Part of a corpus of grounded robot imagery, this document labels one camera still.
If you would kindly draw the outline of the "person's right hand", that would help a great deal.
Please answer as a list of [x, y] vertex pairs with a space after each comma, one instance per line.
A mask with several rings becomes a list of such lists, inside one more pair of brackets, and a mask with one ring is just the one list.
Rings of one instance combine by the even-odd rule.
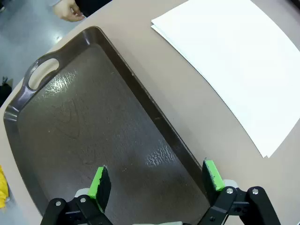
[[68, 22], [78, 22], [85, 18], [74, 0], [59, 0], [52, 9], [60, 19]]

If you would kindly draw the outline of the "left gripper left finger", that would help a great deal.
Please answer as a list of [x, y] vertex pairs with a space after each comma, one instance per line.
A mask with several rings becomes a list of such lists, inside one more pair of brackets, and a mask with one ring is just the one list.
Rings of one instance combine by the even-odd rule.
[[42, 225], [111, 225], [105, 215], [111, 192], [111, 181], [105, 166], [99, 167], [87, 194], [66, 202], [52, 199], [45, 211]]

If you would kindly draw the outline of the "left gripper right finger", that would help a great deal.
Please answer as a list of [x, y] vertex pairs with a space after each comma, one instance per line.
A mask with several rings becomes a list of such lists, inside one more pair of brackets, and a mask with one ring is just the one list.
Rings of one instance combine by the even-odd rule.
[[223, 180], [213, 162], [204, 160], [202, 179], [210, 207], [200, 219], [202, 225], [224, 225], [238, 216], [245, 225], [279, 225], [272, 203], [260, 186], [242, 191], [233, 180]]

